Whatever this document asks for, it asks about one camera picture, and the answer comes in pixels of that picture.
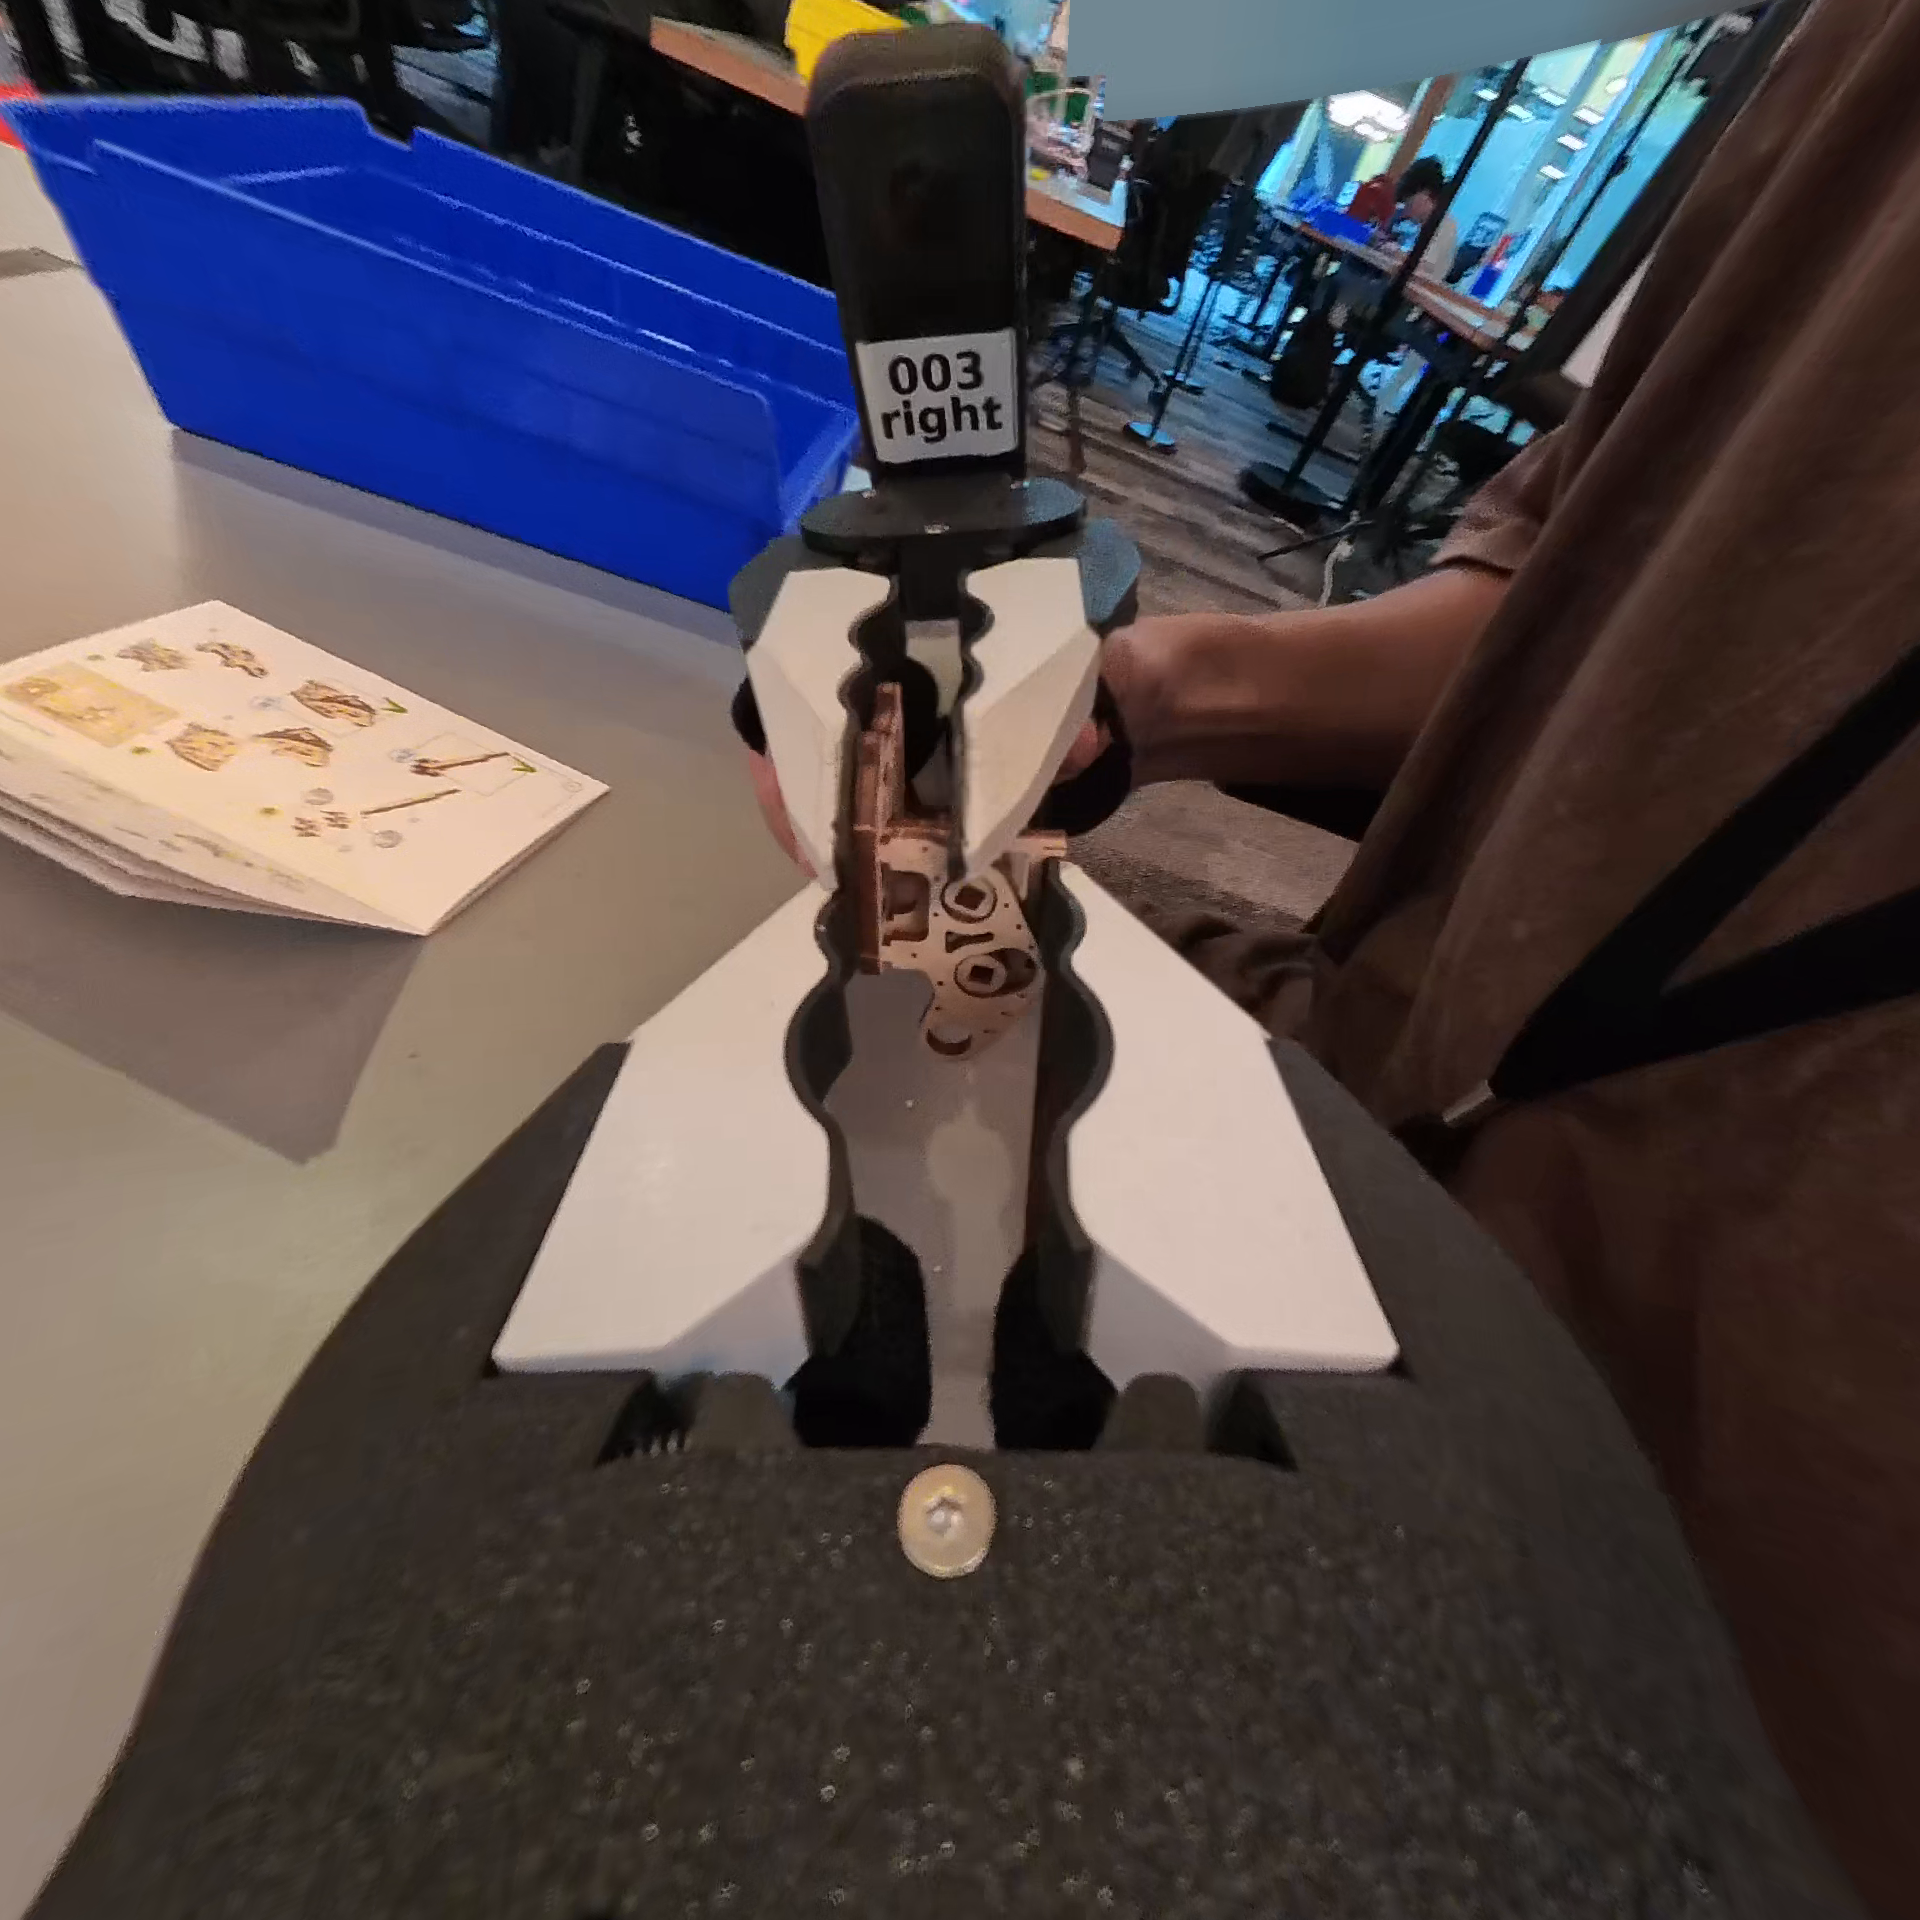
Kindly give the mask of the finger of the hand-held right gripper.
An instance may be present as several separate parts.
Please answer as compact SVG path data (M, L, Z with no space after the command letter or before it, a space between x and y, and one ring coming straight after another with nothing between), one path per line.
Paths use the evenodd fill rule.
M868 664L858 631L893 597L887 579L849 565L740 571L746 690L763 734L748 748L749 791L787 859L828 889L839 884L858 737L849 692Z
M1079 558L1022 556L963 580L948 873L980 873L1040 813L1094 705L1100 640Z

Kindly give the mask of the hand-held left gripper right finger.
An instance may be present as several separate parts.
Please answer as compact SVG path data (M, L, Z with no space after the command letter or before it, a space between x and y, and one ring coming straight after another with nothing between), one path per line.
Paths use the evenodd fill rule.
M1110 1380L1375 1375L1399 1357L1268 1035L1077 867L1068 973L1102 1062L1064 1134Z

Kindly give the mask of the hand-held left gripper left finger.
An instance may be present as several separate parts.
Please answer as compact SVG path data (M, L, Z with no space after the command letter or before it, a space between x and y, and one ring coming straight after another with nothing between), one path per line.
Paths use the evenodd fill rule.
M787 1036L828 982L812 883L629 1036L518 1298L505 1375L787 1380L807 1357L799 1257L829 1209L829 1136Z

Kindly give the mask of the narrow wooden model panel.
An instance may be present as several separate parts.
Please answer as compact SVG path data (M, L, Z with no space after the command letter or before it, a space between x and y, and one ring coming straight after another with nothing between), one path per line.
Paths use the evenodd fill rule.
M905 794L907 722L903 690L879 681L868 715L855 722L837 827L837 914L843 951L862 971L883 971L887 834Z

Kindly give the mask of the wooden model plate with holes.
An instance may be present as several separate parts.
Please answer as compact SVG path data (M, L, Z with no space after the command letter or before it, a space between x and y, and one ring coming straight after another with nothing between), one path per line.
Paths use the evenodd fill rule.
M927 983L919 1036L936 1059L977 1059L1037 1003L1043 961L1027 902L1064 850L1062 834L1027 834L995 866L949 876L935 824L879 831L862 969Z

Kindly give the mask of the person's right forearm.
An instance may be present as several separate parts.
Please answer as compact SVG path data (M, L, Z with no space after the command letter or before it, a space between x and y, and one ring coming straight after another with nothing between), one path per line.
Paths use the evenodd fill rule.
M1510 580L1445 565L1377 597L1268 616L1184 616L1154 766L1180 779L1382 794Z

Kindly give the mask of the person's right hand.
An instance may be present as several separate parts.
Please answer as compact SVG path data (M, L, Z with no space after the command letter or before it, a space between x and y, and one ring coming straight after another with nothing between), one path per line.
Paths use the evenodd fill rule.
M1172 688L1179 651L1196 631L1189 615L1145 615L1102 642L1094 713L1079 727L1056 769L1037 820L1053 823L1064 808L1064 794L1120 749L1127 749L1131 765L1118 789L1123 794L1143 779L1165 775L1159 763L1176 713Z

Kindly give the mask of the wooden background table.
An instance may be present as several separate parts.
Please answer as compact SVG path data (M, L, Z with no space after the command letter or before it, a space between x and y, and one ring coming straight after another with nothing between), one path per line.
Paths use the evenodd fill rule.
M793 61L770 44L727 29L655 16L648 31L654 54L681 71L723 83L738 93L770 105L788 118L806 109L806 82ZM1024 210L1030 223L1048 227L1100 252L1114 252L1125 221L1127 186L1107 190L1068 175L1030 178Z

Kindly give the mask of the person's leg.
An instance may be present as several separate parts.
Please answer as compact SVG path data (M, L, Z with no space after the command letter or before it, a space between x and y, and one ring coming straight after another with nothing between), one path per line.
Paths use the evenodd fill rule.
M1355 853L1350 838L1193 779L1150 783L1070 842L1107 895L1266 1033L1294 1042L1312 1001L1308 925Z

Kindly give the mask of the blue plastic bin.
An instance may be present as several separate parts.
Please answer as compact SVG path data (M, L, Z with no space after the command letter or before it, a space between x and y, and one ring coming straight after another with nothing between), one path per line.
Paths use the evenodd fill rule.
M349 100L8 109L132 331L149 309L662 484L776 492L858 443L833 297Z
M122 326L118 304L109 297ZM623 580L723 607L738 570L835 492L843 462L776 492L774 517L738 492L712 495L563 447L401 401L365 384L342 396L290 355L216 338L206 324L134 309L128 338L163 415L187 435L360 492L424 510Z

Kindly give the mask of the black stand pole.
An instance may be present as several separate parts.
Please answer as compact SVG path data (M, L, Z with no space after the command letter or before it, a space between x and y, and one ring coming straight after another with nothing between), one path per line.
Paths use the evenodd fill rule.
M1475 123L1466 157L1453 171L1447 169L1449 195L1442 202L1442 210L1453 211L1453 199L1461 175L1468 173L1483 153L1494 123L1517 100L1528 67L1529 57L1510 61L1500 72L1500 83L1492 92L1485 92L1485 106ZM1253 506L1281 513L1289 524L1324 524L1334 513L1333 497L1327 495L1324 488L1308 482L1308 466L1323 452L1330 438L1334 421L1344 413L1348 401L1357 393L1362 369L1386 346L1395 314L1404 306L1399 295L1406 279L1414 271L1425 246L1427 238L1420 235L1406 252L1398 254L1402 267L1392 285L1388 285L1384 273L1372 271L1373 279L1365 286L1357 286L1352 297L1341 295L1334 301L1345 314L1348 326L1341 331L1344 346L1333 361L1333 385L1293 457L1289 466L1280 468L1266 462L1250 466L1243 474L1243 492Z

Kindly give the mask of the background office desk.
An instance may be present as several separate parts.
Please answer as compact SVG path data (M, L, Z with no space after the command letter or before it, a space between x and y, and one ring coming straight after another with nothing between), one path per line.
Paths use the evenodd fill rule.
M1384 273L1388 285L1392 285L1399 273L1402 262L1392 250L1382 250L1368 241L1357 241L1341 232L1317 227L1293 210L1280 210L1274 218L1280 228L1287 235L1320 252L1333 252L1344 264ZM1492 306L1451 285L1442 285L1419 270L1406 279L1399 300L1419 311L1442 331L1488 353L1523 353L1543 337L1547 324L1553 318L1551 311L1534 301L1522 306Z

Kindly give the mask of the illustrated instruction booklet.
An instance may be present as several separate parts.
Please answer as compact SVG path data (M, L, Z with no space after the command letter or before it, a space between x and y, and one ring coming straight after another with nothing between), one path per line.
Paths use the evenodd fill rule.
M3 669L4 839L125 899L423 938L604 794L224 601Z

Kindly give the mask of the person in brown shirt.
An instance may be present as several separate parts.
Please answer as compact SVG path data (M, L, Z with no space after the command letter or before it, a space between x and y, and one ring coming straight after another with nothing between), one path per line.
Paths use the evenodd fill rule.
M1454 1197L1607 1374L1815 1824L1916 1915L1916 992L1633 1064L1916 897L1916 733L1717 894L1916 667L1916 3L1815 3L1570 419L1436 556L1506 576L1320 918L1320 1060L1476 1091Z

